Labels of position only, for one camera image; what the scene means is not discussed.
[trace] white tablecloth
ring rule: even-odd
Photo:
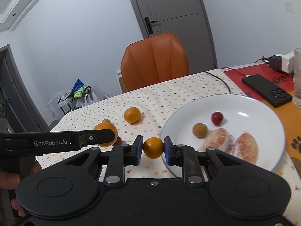
[[[231,93],[244,94],[221,70],[215,69],[210,72],[223,79],[231,88]],[[183,105],[204,96],[224,93],[228,93],[224,83],[207,73],[198,73],[124,93],[78,109],[68,113],[52,131],[89,130],[102,122],[103,119],[109,119],[117,127],[118,135],[124,143],[132,144],[137,135],[142,135],[144,140],[150,137],[159,137],[166,120]],[[125,122],[123,118],[124,111],[132,106],[138,107],[143,113],[143,120],[133,125]],[[111,149],[112,147],[101,148],[102,151]],[[79,152],[44,155],[38,157],[38,161],[45,168]],[[103,179],[105,170],[106,167],[101,173],[100,181]],[[139,166],[128,166],[125,171],[126,178],[173,176],[160,158],[152,160],[146,157],[144,153],[142,153]],[[292,189],[292,198],[284,216],[295,225],[300,226],[301,181],[286,152],[274,172],[286,179]]]

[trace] person's hand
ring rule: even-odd
[[[36,161],[30,169],[30,173],[35,173],[42,170],[41,165]],[[16,189],[18,184],[21,182],[20,176],[15,173],[8,173],[0,171],[0,188],[1,189]],[[21,206],[19,205],[17,199],[11,200],[11,207],[18,211],[19,216],[24,217],[25,213],[23,212]]]

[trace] blue gripper pad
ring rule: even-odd
[[[143,147],[143,137],[141,135],[138,135],[133,143],[133,145],[136,146],[136,164],[140,164],[141,160],[141,154],[142,154],[142,147]]]
[[[165,154],[165,160],[166,160],[166,165],[170,165],[170,148],[168,144],[168,137],[164,138],[164,154]]]

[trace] chair backrest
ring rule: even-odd
[[[121,61],[128,91],[189,75],[185,49],[171,33],[132,43]]]

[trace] plastic bag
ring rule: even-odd
[[[104,91],[102,91],[100,88],[97,86],[92,86],[91,87],[92,93],[94,93],[98,97],[98,101],[102,101],[104,99],[110,98],[109,95],[107,95]]]
[[[98,96],[96,96],[96,94],[94,92],[92,92],[92,98],[90,97],[89,94],[85,95],[85,106],[94,104],[94,103],[99,102],[99,101],[100,100],[99,100]]]
[[[51,100],[46,108],[50,111],[53,117],[53,121],[55,120],[61,120],[64,117],[64,113],[62,112],[61,108],[58,107],[58,101],[62,97],[61,94],[56,96],[53,100]]]

